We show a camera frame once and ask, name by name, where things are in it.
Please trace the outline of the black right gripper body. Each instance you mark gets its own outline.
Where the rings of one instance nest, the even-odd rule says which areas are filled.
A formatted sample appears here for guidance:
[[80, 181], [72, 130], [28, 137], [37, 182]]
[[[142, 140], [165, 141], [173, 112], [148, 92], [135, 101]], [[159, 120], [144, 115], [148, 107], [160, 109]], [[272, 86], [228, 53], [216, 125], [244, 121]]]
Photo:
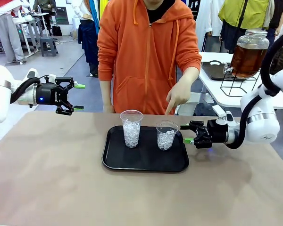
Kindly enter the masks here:
[[201, 134], [204, 140], [203, 148], [211, 148], [214, 143], [224, 143], [227, 139], [227, 125], [219, 125], [216, 120], [208, 120], [208, 134]]

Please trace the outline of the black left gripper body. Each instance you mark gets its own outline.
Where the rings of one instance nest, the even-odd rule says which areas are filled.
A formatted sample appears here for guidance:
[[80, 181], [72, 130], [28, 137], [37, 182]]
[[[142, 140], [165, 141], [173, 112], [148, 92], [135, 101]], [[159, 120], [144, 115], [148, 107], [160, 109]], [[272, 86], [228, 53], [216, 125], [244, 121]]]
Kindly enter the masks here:
[[54, 83], [40, 83], [36, 87], [36, 103], [39, 105], [58, 105], [61, 86]]

